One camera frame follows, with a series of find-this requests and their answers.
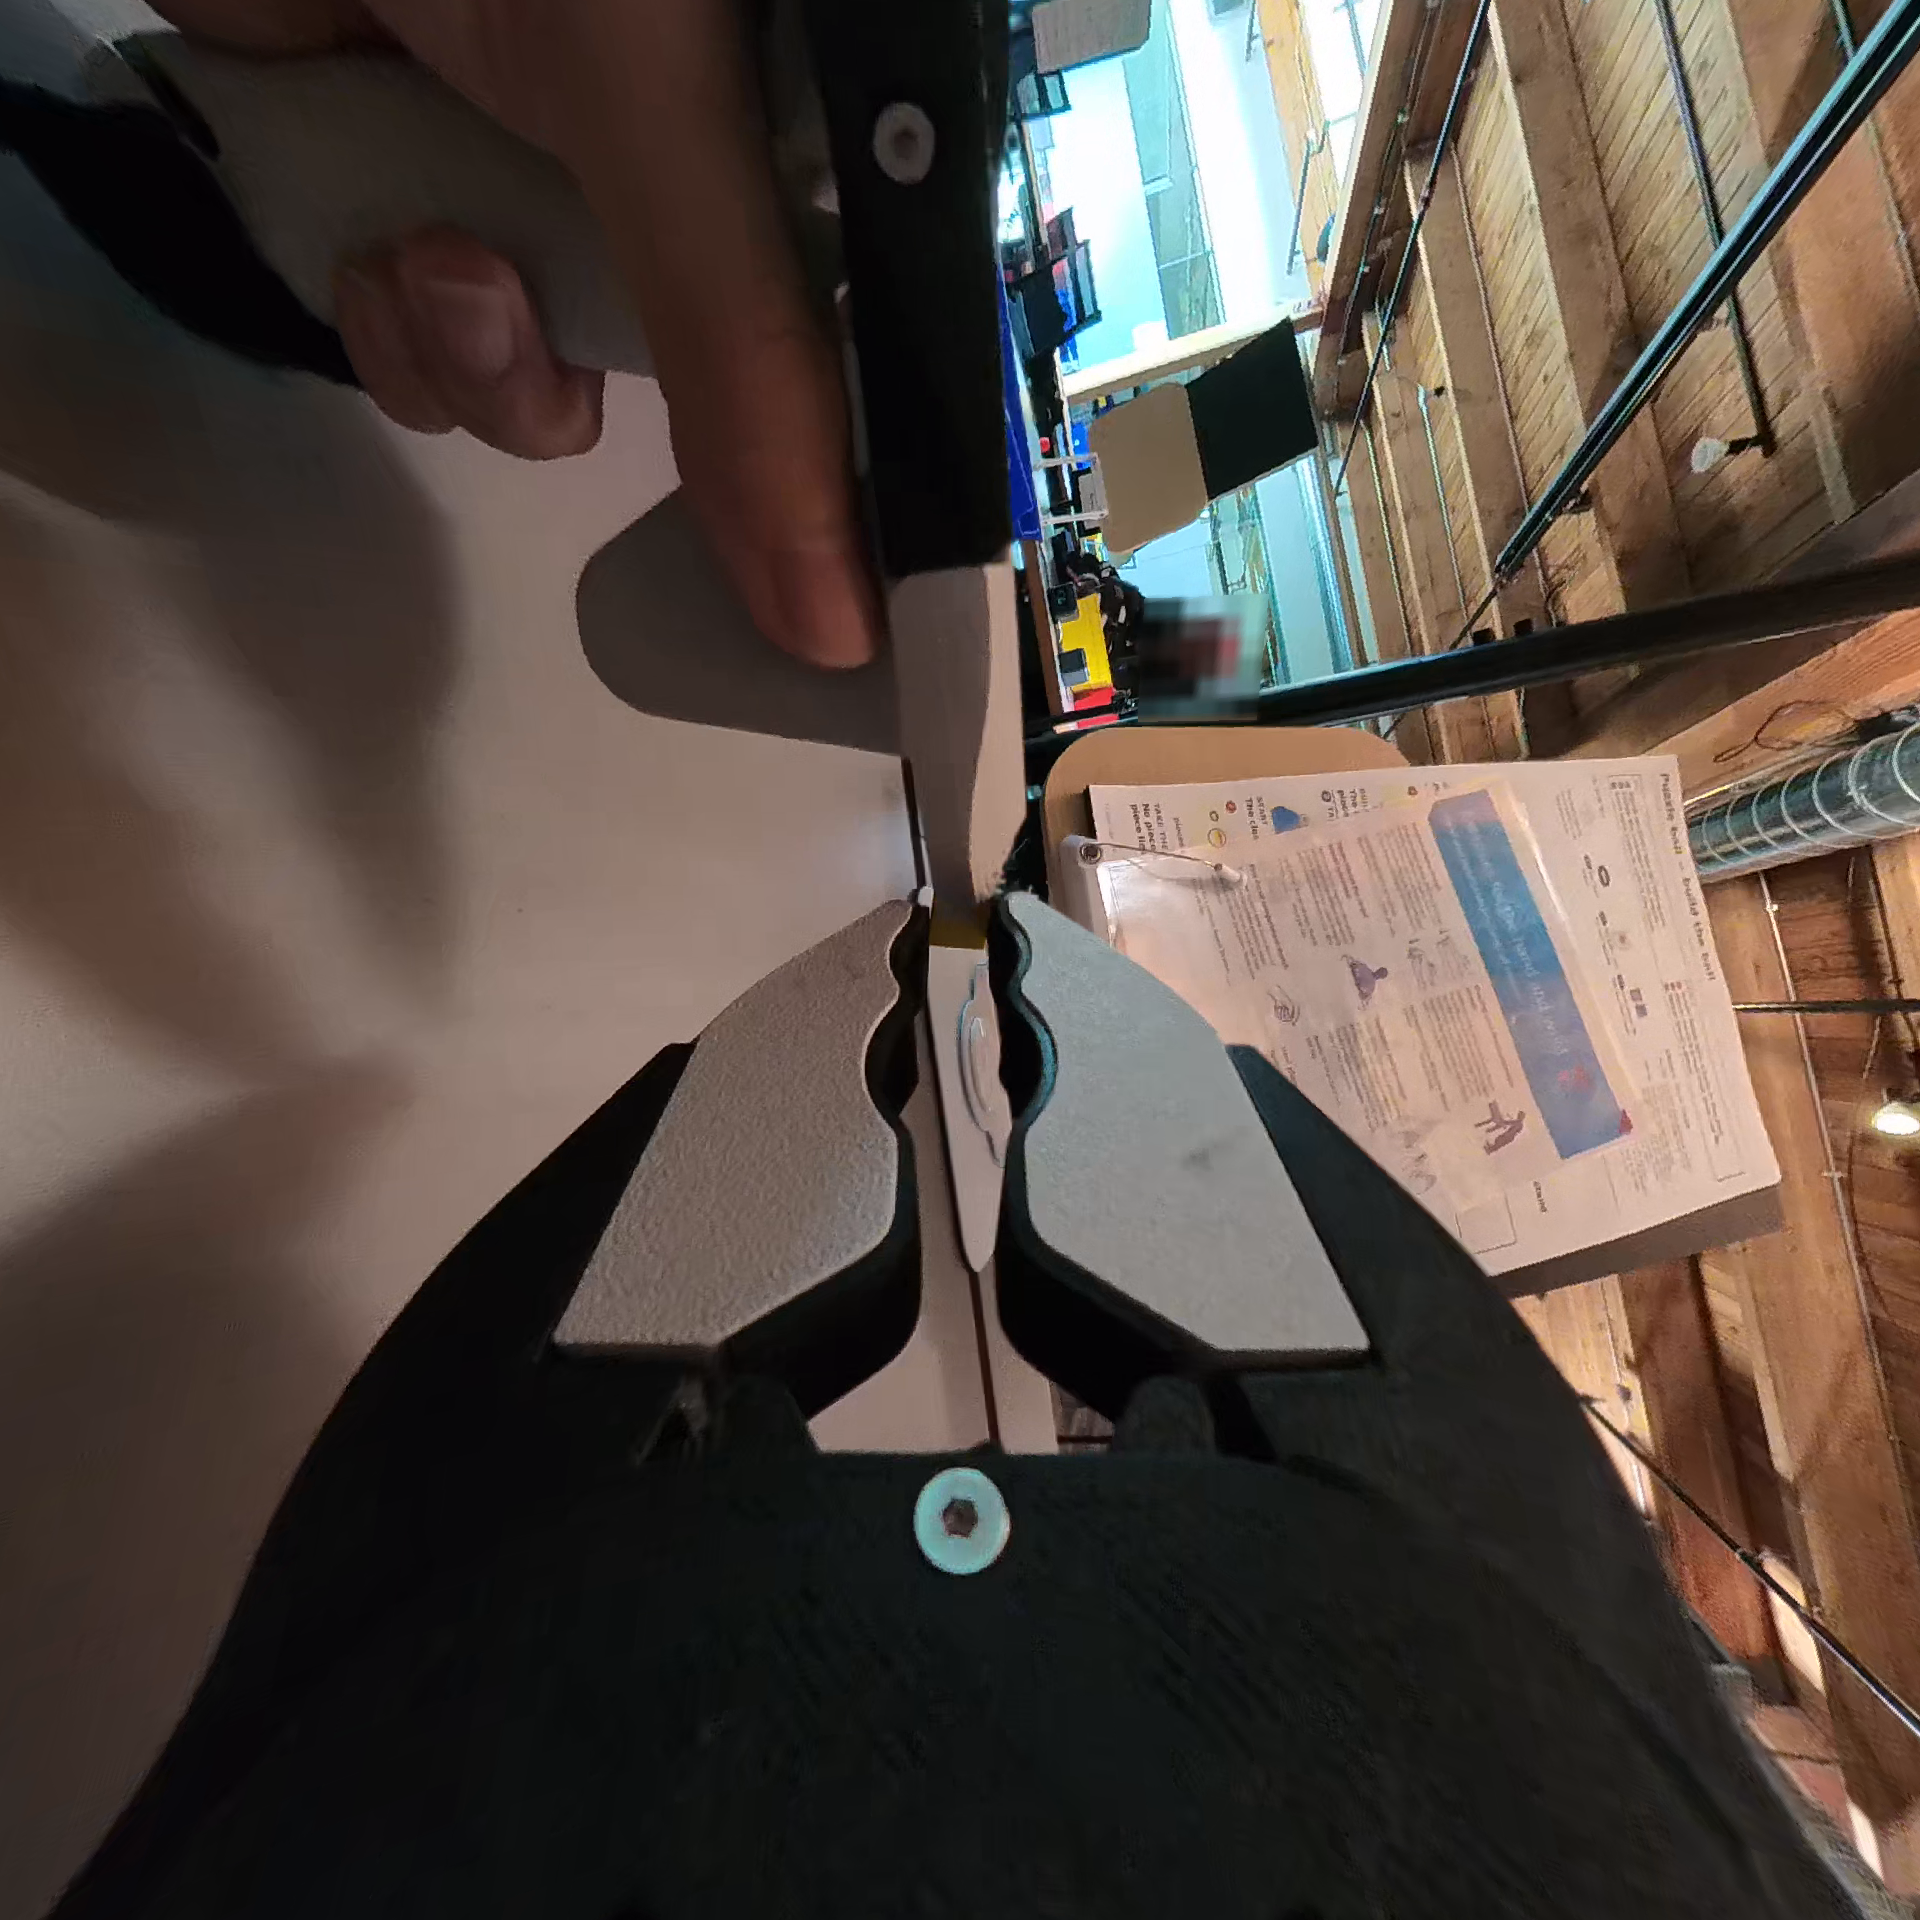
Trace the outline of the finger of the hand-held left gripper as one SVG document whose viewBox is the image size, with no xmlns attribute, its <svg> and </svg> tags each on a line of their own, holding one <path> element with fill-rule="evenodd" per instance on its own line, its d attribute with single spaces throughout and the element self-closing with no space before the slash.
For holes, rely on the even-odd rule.
<svg viewBox="0 0 1920 1920">
<path fill-rule="evenodd" d="M 977 919 L 1025 813 L 1013 563 L 898 580 L 893 663 L 928 880 L 946 915 Z"/>
<path fill-rule="evenodd" d="M 681 491 L 586 561 L 575 612 L 593 677 L 637 713 L 899 752 L 890 661 L 825 667 L 763 637 Z"/>
</svg>

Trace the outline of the black and tan divider panel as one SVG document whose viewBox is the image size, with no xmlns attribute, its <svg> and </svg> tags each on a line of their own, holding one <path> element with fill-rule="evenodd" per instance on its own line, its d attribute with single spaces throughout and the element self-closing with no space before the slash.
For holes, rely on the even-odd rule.
<svg viewBox="0 0 1920 1920">
<path fill-rule="evenodd" d="M 1170 379 L 1099 413 L 1088 432 L 1104 487 L 1099 536 L 1114 559 L 1174 536 L 1209 503 L 1315 449 L 1290 321 L 1189 379 Z"/>
</svg>

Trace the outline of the silver ventilation duct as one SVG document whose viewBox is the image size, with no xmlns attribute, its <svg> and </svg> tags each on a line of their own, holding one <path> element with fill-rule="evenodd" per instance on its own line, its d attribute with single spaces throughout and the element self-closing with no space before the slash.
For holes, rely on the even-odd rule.
<svg viewBox="0 0 1920 1920">
<path fill-rule="evenodd" d="M 1918 833 L 1918 719 L 1898 711 L 1835 752 L 1741 785 L 1686 813 L 1705 883 L 1767 874 Z"/>
</svg>

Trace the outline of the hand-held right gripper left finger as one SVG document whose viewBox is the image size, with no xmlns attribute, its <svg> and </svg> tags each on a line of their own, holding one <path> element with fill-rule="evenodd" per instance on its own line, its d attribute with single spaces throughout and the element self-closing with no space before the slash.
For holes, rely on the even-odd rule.
<svg viewBox="0 0 1920 1920">
<path fill-rule="evenodd" d="M 921 908 L 886 900 L 695 1040 L 559 1321 L 579 1355 L 886 1363 L 919 1317 L 902 1112 Z"/>
</svg>

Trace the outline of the black metal pole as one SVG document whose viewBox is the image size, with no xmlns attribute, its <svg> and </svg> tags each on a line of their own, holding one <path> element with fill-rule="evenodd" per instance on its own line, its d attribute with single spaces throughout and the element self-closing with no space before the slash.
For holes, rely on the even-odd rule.
<svg viewBox="0 0 1920 1920">
<path fill-rule="evenodd" d="M 1469 642 L 1432 656 L 1258 693 L 1241 711 L 1261 727 L 1329 727 L 1573 682 L 1621 665 L 1662 665 L 1718 650 L 1786 641 L 1912 610 L 1918 559 L 1717 593 L 1517 637 Z"/>
</svg>

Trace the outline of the black ceiling track rail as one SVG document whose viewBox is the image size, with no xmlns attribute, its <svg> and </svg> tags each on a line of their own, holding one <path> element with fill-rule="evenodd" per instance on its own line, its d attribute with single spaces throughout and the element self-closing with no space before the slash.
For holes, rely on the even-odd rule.
<svg viewBox="0 0 1920 1920">
<path fill-rule="evenodd" d="M 1699 272 L 1669 319 L 1650 335 L 1642 351 L 1599 405 L 1582 442 L 1552 475 L 1544 491 L 1527 507 L 1514 532 L 1494 559 L 1494 580 L 1505 583 L 1583 495 L 1607 452 L 1638 419 L 1697 332 L 1728 307 L 1807 193 L 1875 109 L 1918 52 L 1918 4 L 1894 2 L 1857 41 L 1835 82 L 1807 122 L 1792 135 L 1783 156 L 1759 184 L 1754 197 L 1725 226 Z"/>
</svg>

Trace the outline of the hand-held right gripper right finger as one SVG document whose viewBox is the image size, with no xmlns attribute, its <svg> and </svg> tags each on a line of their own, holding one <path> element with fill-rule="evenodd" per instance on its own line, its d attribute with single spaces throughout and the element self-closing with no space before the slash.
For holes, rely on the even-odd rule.
<svg viewBox="0 0 1920 1920">
<path fill-rule="evenodd" d="M 999 1323 L 1040 1370 L 1341 1364 L 1368 1340 L 1213 1027 L 1043 900 L 993 905 Z"/>
</svg>

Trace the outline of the person's left hand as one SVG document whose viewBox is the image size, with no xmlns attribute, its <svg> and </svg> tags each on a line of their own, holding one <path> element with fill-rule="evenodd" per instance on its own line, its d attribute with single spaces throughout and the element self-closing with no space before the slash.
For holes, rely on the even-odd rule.
<svg viewBox="0 0 1920 1920">
<path fill-rule="evenodd" d="M 578 184 L 650 351 L 681 495 L 767 642 L 818 667 L 877 655 L 835 357 L 789 242 L 730 4 L 158 2 L 255 58 L 407 52 Z M 543 336 L 504 256 L 415 231 L 344 263 L 336 329 L 361 389 L 417 434 L 528 463 L 585 456 L 602 377 Z"/>
</svg>

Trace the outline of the grey desk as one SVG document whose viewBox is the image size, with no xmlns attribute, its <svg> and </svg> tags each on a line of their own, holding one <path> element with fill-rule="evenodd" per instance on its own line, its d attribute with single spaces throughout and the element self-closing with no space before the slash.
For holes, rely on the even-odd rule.
<svg viewBox="0 0 1920 1920">
<path fill-rule="evenodd" d="M 896 1706 L 928 1460 L 808 1435 L 914 1329 L 553 1337 L 709 1023 L 909 900 L 904 759 L 618 719 L 575 612 L 607 442 L 237 357 L 3 164 L 9 991 L 199 1080 L 3 1228 L 3 1605 L 46 1611 L 6 1675 L 54 1656 L 3 1893 L 936 1912 L 914 1827 L 990 1775 Z"/>
</svg>

